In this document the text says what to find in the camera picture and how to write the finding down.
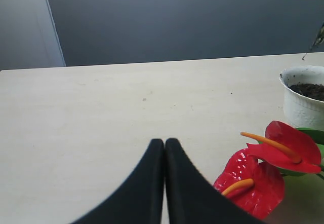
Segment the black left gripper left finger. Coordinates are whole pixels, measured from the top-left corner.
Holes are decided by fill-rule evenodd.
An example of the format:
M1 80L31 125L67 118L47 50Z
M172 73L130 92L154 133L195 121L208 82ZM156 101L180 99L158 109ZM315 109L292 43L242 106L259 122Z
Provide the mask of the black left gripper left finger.
M128 178L74 223L160 223L164 198L164 143L150 141Z

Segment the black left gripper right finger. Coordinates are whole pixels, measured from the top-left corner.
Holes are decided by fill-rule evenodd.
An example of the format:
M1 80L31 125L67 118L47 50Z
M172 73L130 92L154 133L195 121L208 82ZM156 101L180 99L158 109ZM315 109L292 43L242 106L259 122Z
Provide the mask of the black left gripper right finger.
M180 142L165 143L169 223L262 223L218 193L193 165Z

